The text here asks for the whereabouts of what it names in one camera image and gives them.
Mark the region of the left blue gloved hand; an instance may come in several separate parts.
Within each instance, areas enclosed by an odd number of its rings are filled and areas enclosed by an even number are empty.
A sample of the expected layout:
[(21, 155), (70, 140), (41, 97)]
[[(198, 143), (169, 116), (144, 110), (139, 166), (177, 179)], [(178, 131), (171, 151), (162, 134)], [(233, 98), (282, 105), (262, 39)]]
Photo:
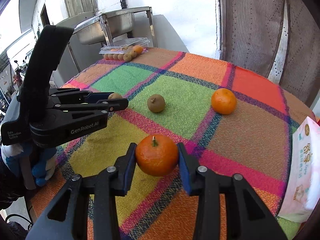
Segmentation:
[(34, 190), (52, 177), (56, 167), (54, 148), (40, 148), (29, 144), (1, 146), (1, 156), (8, 169), (23, 178), (25, 188)]

